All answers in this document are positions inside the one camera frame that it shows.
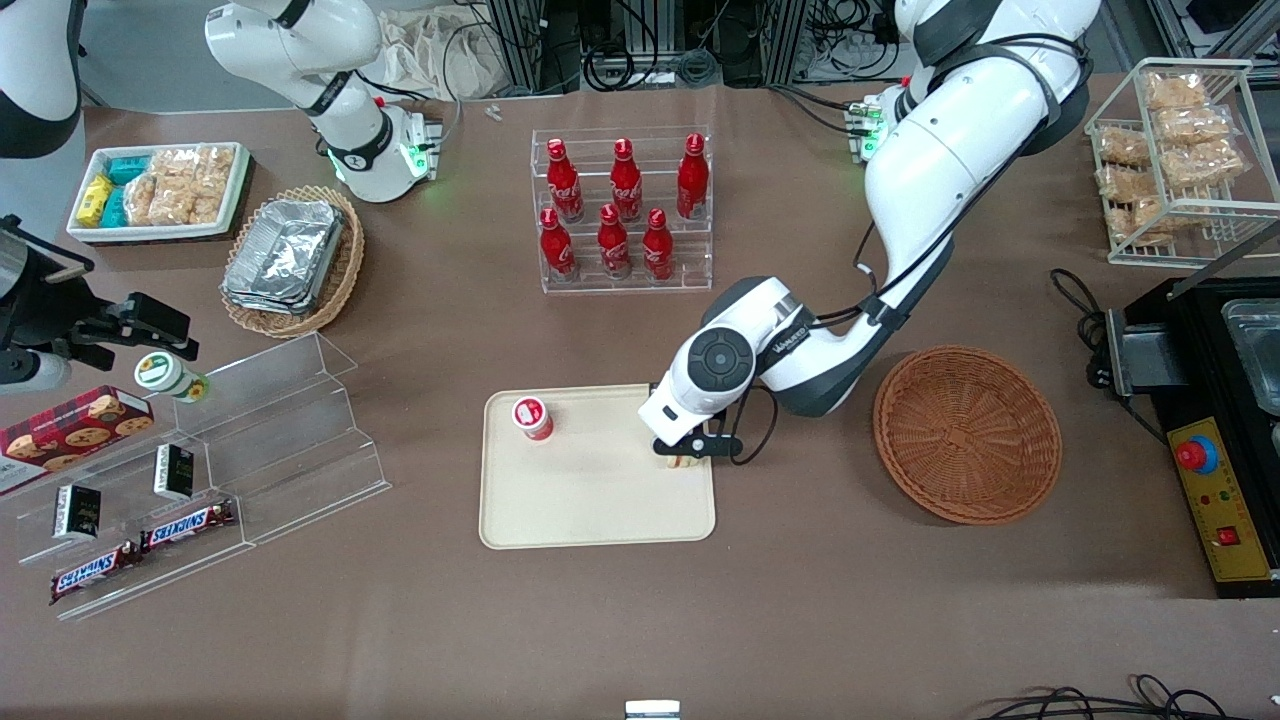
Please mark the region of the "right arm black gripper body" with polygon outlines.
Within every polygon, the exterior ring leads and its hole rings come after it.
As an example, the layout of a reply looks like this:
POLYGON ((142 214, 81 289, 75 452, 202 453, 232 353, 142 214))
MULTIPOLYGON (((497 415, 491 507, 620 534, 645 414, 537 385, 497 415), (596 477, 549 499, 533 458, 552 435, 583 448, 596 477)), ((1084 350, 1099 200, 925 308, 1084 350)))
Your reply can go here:
POLYGON ((86 279, 95 263, 22 229, 15 215, 3 218, 1 231, 3 350, 109 341, 108 302, 86 279))

